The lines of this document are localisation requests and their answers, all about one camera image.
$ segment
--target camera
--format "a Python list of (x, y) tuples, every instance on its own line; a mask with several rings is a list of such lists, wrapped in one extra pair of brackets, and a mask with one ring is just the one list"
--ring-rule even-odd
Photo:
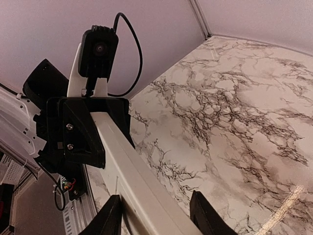
[(82, 38), (78, 72), (82, 77), (109, 79), (118, 44), (114, 29), (93, 25)]

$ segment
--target white marble pattern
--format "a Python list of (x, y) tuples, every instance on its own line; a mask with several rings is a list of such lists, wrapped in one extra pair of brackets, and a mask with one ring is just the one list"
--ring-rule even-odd
[(187, 214), (200, 190), (240, 235), (313, 235), (312, 57), (214, 36), (131, 114), (138, 153)]

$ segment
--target white wall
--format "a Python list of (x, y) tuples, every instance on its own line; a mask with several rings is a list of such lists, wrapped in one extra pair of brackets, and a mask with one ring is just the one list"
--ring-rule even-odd
[[(129, 18), (142, 46), (143, 73), (135, 92), (203, 41), (188, 1), (2, 0), (0, 82), (20, 90), (45, 58), (68, 77), (83, 33), (93, 24), (112, 27), (118, 12)], [(132, 85), (139, 58), (132, 35), (122, 20), (117, 34), (119, 46), (109, 92), (120, 94)]]
[(213, 34), (313, 55), (312, 0), (199, 0)]

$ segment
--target red wire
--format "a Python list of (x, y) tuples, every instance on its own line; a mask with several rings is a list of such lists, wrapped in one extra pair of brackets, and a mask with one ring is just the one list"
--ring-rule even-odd
[(76, 179), (73, 178), (74, 182), (73, 183), (70, 183), (69, 185), (74, 185), (76, 183)]
[(69, 191), (72, 191), (72, 190), (73, 190), (73, 188), (74, 188), (74, 185), (72, 185), (72, 187), (70, 188), (70, 190), (69, 190)]

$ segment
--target black plastic part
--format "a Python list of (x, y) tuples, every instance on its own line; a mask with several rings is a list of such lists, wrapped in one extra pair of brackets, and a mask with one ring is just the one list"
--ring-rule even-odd
[(78, 72), (82, 77), (109, 80), (118, 44), (111, 28), (93, 25), (82, 38)]
[(48, 172), (59, 173), (64, 176), (68, 181), (75, 179), (73, 189), (68, 192), (69, 199), (75, 200), (87, 192), (86, 178), (81, 164), (62, 161), (59, 164), (52, 164), (51, 155), (43, 154), (35, 158)]
[[(67, 124), (74, 126), (66, 129)], [(105, 167), (105, 150), (87, 105), (82, 99), (63, 103), (63, 140), (67, 161)]]
[(41, 110), (40, 115), (35, 115), (33, 120), (36, 122), (37, 137), (48, 141), (47, 118), (45, 110)]
[(38, 108), (45, 109), (50, 97), (67, 95), (68, 79), (47, 59), (30, 74), (23, 85), (23, 92)]
[(90, 97), (93, 95), (93, 90), (96, 87), (97, 78), (96, 77), (89, 77), (86, 83), (86, 95), (85, 97)]
[(194, 191), (190, 200), (190, 219), (203, 235), (238, 235), (199, 191)]
[(10, 231), (10, 232), (12, 232), (12, 233), (14, 233), (14, 231), (15, 231), (15, 227), (14, 227), (14, 226), (12, 226), (12, 225), (10, 225), (10, 226), (9, 226), (9, 231)]
[(38, 159), (51, 173), (70, 177), (69, 167), (105, 167), (105, 150), (90, 112), (107, 112), (134, 147), (130, 135), (129, 101), (123, 98), (51, 98), (47, 102), (47, 144)]
[(79, 235), (120, 235), (122, 214), (123, 207), (119, 195), (112, 195)]

